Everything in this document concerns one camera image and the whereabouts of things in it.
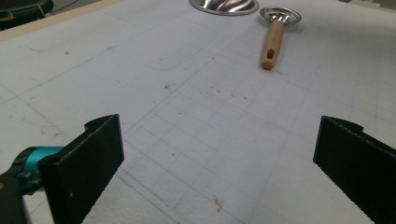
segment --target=wooden ladle handle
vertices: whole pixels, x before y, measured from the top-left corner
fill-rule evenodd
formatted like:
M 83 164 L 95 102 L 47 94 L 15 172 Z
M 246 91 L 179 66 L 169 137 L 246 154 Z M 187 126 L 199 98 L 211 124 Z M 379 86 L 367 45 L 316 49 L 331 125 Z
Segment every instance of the wooden ladle handle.
M 271 70 L 277 60 L 282 44 L 283 30 L 285 24 L 283 21 L 273 21 L 270 30 L 265 39 L 264 48 L 262 49 L 262 68 Z

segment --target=white table surface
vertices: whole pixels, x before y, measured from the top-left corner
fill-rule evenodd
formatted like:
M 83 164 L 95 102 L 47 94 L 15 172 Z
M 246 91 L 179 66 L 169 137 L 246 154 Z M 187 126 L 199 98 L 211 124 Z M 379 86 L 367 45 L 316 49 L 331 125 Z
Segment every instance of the white table surface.
M 187 0 L 124 0 L 0 42 L 0 170 L 117 113 L 125 161 L 84 223 L 372 223 L 312 158 L 322 115 L 396 147 L 396 15 L 260 4 L 303 17 L 271 72 L 258 12 Z M 25 201 L 34 223 L 52 223 L 44 193 Z

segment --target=metal bowl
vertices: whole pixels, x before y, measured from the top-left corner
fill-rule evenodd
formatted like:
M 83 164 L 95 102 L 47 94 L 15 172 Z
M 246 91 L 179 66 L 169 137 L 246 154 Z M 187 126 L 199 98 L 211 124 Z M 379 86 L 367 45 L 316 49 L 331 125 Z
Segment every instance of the metal bowl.
M 221 16 L 242 16 L 259 9 L 256 0 L 190 0 L 190 4 L 201 11 Z

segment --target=metal ladle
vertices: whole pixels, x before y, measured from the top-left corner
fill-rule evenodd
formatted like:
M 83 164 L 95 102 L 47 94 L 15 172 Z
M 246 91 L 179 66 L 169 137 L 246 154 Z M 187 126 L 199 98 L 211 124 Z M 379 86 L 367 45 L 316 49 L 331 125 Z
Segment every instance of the metal ladle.
M 271 70 L 280 52 L 285 25 L 300 21 L 301 16 L 298 12 L 285 7 L 264 7 L 260 10 L 260 14 L 271 22 L 262 49 L 262 68 Z

